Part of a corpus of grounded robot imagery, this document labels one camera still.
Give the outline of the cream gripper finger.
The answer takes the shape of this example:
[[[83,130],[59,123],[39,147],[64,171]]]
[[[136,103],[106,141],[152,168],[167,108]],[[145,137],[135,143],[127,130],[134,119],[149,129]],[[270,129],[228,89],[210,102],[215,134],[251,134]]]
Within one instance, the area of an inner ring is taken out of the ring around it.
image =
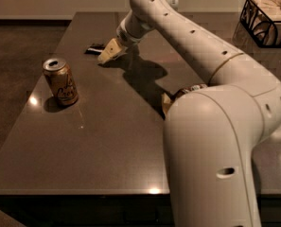
[[[103,51],[99,56],[98,56],[98,62],[100,64],[104,64],[108,61],[112,61],[114,58],[114,55],[112,53],[107,53],[105,51]]]

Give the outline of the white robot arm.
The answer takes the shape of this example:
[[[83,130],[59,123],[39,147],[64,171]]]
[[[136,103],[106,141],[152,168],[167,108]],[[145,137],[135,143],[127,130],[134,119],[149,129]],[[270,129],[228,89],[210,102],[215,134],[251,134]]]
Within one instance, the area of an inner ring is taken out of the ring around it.
[[[186,19],[178,0],[130,0],[99,56],[114,60],[157,30],[205,88],[170,106],[164,152],[176,227],[261,227],[252,151],[281,123],[281,82],[243,51]]]

